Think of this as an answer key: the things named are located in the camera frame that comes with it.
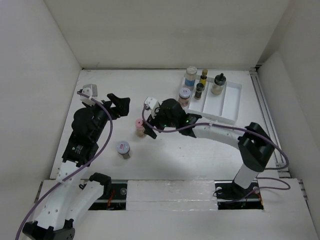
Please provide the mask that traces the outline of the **small black pepper grinder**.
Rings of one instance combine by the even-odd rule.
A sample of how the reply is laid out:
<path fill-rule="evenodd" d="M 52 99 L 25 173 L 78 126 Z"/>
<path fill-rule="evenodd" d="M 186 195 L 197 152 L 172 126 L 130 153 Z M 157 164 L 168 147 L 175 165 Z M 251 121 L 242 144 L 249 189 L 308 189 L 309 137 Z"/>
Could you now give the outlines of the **small black pepper grinder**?
<path fill-rule="evenodd" d="M 195 94 L 194 94 L 194 98 L 196 100 L 199 100 L 201 98 L 204 88 L 205 88 L 205 86 L 201 82 L 196 85 Z"/>

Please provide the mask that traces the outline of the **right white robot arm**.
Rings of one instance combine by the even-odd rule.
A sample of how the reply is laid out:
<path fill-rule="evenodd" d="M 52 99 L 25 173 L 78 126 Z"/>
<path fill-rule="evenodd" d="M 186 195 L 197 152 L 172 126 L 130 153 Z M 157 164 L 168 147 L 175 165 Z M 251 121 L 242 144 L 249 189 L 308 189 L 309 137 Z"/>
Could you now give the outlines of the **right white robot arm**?
<path fill-rule="evenodd" d="M 144 133 L 153 139 L 157 138 L 157 133 L 178 132 L 239 150 L 242 166 L 230 184 L 217 188 L 215 194 L 219 199 L 235 201 L 248 195 L 253 190 L 252 182 L 266 169 L 275 150 L 270 137 L 255 122 L 244 128 L 214 123 L 199 114 L 186 113 L 173 98 L 159 103 L 155 98 L 147 97 L 143 110 L 150 111 L 149 117 L 142 119 Z"/>

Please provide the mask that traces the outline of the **yellow bottle cork cap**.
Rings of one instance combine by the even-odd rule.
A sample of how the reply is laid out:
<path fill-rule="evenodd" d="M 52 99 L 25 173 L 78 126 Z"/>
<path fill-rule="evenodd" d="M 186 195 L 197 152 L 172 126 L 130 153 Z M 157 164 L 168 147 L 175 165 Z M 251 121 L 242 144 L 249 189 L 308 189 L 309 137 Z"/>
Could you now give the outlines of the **yellow bottle cork cap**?
<path fill-rule="evenodd" d="M 199 79 L 199 82 L 201 84 L 203 84 L 204 87 L 206 86 L 206 83 L 207 83 L 207 77 L 208 77 L 208 70 L 206 68 L 204 68 L 202 70 L 202 73 L 201 73 L 200 79 Z"/>

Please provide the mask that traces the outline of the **jar black lid beige contents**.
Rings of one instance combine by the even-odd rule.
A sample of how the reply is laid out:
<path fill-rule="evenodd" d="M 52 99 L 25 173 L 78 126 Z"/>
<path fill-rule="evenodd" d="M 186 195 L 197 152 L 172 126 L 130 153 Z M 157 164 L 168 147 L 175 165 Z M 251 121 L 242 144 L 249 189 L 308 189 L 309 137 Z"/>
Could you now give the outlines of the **jar black lid beige contents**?
<path fill-rule="evenodd" d="M 223 88 L 224 88 L 226 81 L 227 81 L 227 79 L 226 79 L 224 73 L 220 73 L 220 74 L 216 75 L 214 78 L 214 81 L 213 81 L 211 92 L 216 96 L 220 95 L 223 91 Z"/>

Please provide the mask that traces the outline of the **tall jar silver lid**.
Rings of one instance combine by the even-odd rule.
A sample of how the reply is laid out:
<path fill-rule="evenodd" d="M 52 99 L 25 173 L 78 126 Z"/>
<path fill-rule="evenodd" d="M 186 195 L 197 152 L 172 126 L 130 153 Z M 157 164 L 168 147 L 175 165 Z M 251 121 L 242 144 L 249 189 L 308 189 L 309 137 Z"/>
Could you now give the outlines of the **tall jar silver lid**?
<path fill-rule="evenodd" d="M 184 85 L 186 88 L 189 88 L 191 91 L 194 89 L 195 81 L 197 79 L 198 69 L 195 66 L 189 66 L 186 69 Z"/>

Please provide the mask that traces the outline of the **dark jar white lid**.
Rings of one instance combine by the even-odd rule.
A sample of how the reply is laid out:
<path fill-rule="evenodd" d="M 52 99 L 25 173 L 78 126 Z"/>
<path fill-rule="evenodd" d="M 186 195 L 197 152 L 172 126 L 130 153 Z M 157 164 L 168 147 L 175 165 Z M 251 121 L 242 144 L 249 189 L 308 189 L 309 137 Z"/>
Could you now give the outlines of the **dark jar white lid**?
<path fill-rule="evenodd" d="M 129 159 L 131 157 L 131 148 L 127 141 L 119 141 L 116 145 L 116 151 L 118 154 L 125 160 Z"/>

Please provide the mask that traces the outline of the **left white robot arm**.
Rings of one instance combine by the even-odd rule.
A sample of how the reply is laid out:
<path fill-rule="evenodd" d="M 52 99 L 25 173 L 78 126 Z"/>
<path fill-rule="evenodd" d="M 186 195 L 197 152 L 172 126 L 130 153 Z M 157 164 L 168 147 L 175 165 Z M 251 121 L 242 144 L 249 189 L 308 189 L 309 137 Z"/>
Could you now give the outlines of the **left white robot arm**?
<path fill-rule="evenodd" d="M 31 240 L 72 240 L 76 222 L 99 198 L 112 198 L 114 190 L 110 176 L 94 173 L 83 187 L 79 187 L 91 163 L 104 151 L 107 144 L 98 146 L 98 140 L 107 123 L 129 114 L 130 98 L 107 94 L 108 100 L 97 100 L 85 93 L 83 107 L 73 115 L 70 134 L 56 184 L 32 207 L 46 200 L 40 214 L 33 220 L 24 220 L 22 233 Z"/>

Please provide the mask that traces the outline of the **white divided tray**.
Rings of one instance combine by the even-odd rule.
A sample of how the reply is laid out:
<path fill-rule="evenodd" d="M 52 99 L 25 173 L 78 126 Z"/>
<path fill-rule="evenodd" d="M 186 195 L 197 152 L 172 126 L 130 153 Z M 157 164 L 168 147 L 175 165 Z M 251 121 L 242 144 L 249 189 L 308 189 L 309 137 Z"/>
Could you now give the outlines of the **white divided tray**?
<path fill-rule="evenodd" d="M 208 77 L 200 99 L 195 99 L 193 90 L 189 104 L 183 109 L 186 113 L 197 114 L 220 123 L 234 125 L 238 120 L 242 85 L 227 81 L 219 95 L 211 92 L 214 78 Z"/>

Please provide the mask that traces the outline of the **pink lid spice bottle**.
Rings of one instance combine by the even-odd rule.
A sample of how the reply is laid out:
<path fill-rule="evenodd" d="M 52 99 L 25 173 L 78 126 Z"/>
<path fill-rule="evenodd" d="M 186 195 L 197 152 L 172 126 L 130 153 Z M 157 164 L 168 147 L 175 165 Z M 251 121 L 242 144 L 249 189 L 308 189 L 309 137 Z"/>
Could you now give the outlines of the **pink lid spice bottle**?
<path fill-rule="evenodd" d="M 143 120 L 141 118 L 139 118 L 135 121 L 135 129 L 136 129 L 135 132 L 138 137 L 142 138 L 145 136 L 145 133 L 144 133 L 145 128 L 143 126 Z"/>

